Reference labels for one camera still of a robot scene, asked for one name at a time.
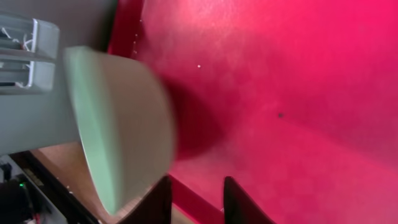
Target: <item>red table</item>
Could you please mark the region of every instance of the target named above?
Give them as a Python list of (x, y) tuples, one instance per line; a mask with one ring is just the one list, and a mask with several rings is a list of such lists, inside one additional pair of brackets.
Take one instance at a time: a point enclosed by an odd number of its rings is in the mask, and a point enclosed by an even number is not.
[(231, 175), (277, 223), (398, 223), (396, 0), (120, 0), (109, 53), (169, 89), (198, 222)]

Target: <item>gray panel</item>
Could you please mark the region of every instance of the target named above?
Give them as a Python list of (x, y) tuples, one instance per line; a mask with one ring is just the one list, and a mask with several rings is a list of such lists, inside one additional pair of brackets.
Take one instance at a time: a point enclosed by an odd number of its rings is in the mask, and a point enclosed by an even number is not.
[(65, 47), (105, 50), (116, 0), (0, 0), (0, 10), (60, 28), (54, 88), (41, 95), (0, 95), (0, 155), (79, 140), (64, 77)]

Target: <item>wooden floor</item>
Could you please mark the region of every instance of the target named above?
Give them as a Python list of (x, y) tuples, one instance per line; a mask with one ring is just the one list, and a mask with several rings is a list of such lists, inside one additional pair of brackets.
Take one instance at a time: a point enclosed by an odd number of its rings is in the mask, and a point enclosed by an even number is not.
[[(36, 149), (32, 153), (101, 223), (117, 223), (132, 211), (141, 199), (129, 202), (115, 216), (109, 215), (95, 191), (79, 142)], [(172, 223), (192, 222), (173, 208)]]

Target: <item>brown surface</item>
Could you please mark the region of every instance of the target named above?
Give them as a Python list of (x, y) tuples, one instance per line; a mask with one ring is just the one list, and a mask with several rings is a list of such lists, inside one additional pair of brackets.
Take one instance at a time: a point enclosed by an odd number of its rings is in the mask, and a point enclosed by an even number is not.
[[(78, 142), (36, 149), (32, 153), (102, 223), (117, 223), (141, 199), (129, 202), (115, 216), (109, 215), (95, 191), (83, 149)], [(173, 208), (172, 223), (192, 222)]]

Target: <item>pink surface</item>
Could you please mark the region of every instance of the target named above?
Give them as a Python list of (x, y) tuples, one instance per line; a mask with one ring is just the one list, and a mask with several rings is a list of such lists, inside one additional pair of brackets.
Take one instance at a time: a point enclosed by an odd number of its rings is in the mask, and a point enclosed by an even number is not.
[(170, 90), (174, 178), (221, 209), (231, 175), (277, 223), (398, 223), (395, 0), (137, 4), (109, 52)]

